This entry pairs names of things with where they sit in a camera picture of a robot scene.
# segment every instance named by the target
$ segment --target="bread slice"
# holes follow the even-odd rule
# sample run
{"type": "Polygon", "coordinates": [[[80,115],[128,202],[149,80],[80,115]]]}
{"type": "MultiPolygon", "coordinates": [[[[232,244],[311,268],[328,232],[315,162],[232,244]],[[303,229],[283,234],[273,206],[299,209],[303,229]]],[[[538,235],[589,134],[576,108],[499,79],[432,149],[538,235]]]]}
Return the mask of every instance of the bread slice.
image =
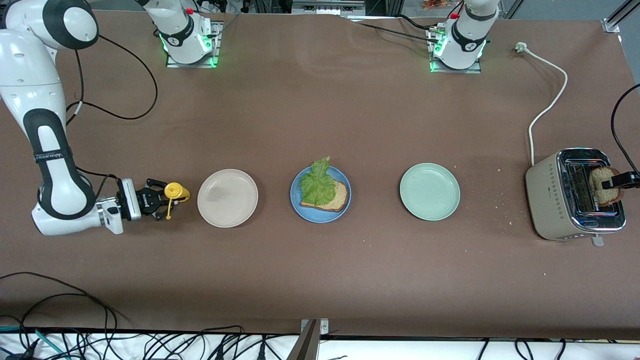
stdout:
{"type": "Polygon", "coordinates": [[[305,206],[306,208],[315,208],[324,211],[335,211],[336,213],[342,211],[344,206],[347,204],[347,200],[349,199],[349,190],[347,190],[347,186],[336,179],[333,180],[333,183],[335,184],[335,197],[328,204],[315,206],[307,202],[301,202],[300,205],[305,206]]]}
{"type": "Polygon", "coordinates": [[[619,174],[620,172],[612,167],[595,168],[589,173],[589,187],[591,187],[591,191],[598,205],[609,206],[622,199],[622,189],[613,188],[604,190],[602,188],[602,182],[609,181],[612,177],[619,174]]]}

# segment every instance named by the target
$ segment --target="robotic arm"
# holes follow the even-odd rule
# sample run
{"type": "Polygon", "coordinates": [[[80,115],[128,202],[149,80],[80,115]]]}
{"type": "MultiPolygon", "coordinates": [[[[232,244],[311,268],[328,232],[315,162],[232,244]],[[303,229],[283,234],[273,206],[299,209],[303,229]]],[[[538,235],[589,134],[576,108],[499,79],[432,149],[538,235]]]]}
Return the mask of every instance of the robotic arm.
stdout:
{"type": "Polygon", "coordinates": [[[179,0],[136,0],[160,32],[165,51],[178,63],[191,64],[211,53],[211,20],[184,9],[179,0]]]}
{"type": "Polygon", "coordinates": [[[84,49],[97,39],[98,25],[84,0],[19,0],[4,9],[0,95],[31,143],[42,173],[31,216],[44,235],[102,225],[120,234],[123,218],[137,220],[146,214],[159,220],[161,206],[186,200],[163,197],[177,183],[171,188],[151,179],[140,191],[131,179],[118,179],[118,193],[96,199],[91,183],[76,168],[67,142],[65,97],[55,59],[59,49],[84,49]]]}
{"type": "Polygon", "coordinates": [[[457,19],[438,24],[444,28],[433,55],[444,65],[457,70],[467,69],[482,55],[486,36],[498,18],[500,0],[466,0],[457,19]]]}

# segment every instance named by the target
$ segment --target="blue plate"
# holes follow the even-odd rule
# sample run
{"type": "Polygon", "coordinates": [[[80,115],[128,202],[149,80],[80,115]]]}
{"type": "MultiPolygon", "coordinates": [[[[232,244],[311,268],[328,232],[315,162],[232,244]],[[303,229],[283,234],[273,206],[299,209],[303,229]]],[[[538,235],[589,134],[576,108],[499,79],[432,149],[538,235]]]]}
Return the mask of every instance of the blue plate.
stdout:
{"type": "Polygon", "coordinates": [[[317,224],[324,224],[325,222],[332,222],[335,219],[339,218],[344,214],[345,211],[349,208],[349,204],[351,203],[351,185],[349,184],[349,180],[347,177],[335,167],[329,167],[329,170],[326,171],[332,178],[340,181],[341,183],[347,186],[347,191],[349,192],[349,197],[347,198],[347,203],[344,205],[344,208],[339,212],[334,211],[323,211],[314,208],[306,208],[300,205],[302,202],[302,189],[300,188],[300,181],[302,179],[302,175],[311,172],[311,167],[302,170],[295,179],[293,179],[293,184],[291,184],[291,205],[293,205],[294,210],[300,215],[303,219],[311,222],[315,222],[317,224]]]}

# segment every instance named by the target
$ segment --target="power plug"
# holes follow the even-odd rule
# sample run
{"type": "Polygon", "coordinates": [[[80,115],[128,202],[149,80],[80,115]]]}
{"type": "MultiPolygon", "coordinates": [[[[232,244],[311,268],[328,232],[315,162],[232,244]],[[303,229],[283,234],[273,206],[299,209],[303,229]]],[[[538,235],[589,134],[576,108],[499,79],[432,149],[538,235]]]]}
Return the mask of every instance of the power plug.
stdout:
{"type": "Polygon", "coordinates": [[[517,53],[528,53],[529,49],[527,48],[527,43],[526,42],[518,42],[516,44],[516,52],[517,53]]]}

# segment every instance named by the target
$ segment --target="white power cord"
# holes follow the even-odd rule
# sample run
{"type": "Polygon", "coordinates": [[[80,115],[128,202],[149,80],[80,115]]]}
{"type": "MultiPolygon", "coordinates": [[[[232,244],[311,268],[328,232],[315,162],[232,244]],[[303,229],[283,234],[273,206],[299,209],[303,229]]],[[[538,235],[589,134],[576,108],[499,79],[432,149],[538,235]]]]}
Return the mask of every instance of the white power cord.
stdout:
{"type": "Polygon", "coordinates": [[[554,105],[556,104],[556,102],[558,101],[558,98],[560,98],[560,95],[562,95],[562,93],[564,92],[564,88],[566,88],[566,82],[569,80],[569,76],[566,74],[566,71],[564,71],[563,69],[560,69],[559,66],[557,66],[556,64],[547,61],[541,57],[539,57],[538,55],[532,53],[528,48],[527,48],[527,44],[524,42],[519,42],[516,44],[516,52],[518,53],[527,53],[531,56],[533,56],[534,58],[547,63],[553,67],[555,67],[556,69],[560,70],[560,72],[562,72],[562,74],[564,75],[564,84],[562,85],[562,88],[560,88],[560,91],[558,92],[558,94],[556,95],[556,98],[551,102],[551,104],[549,104],[549,106],[547,106],[546,109],[542,110],[541,113],[538,114],[538,116],[535,117],[535,119],[533,119],[533,121],[531,122],[531,124],[529,124],[529,147],[530,147],[530,151],[531,151],[531,166],[536,164],[536,161],[534,159],[534,147],[533,147],[533,125],[536,123],[536,121],[538,121],[538,119],[540,119],[540,117],[542,115],[544,115],[547,111],[549,111],[551,108],[554,107],[554,105]]]}

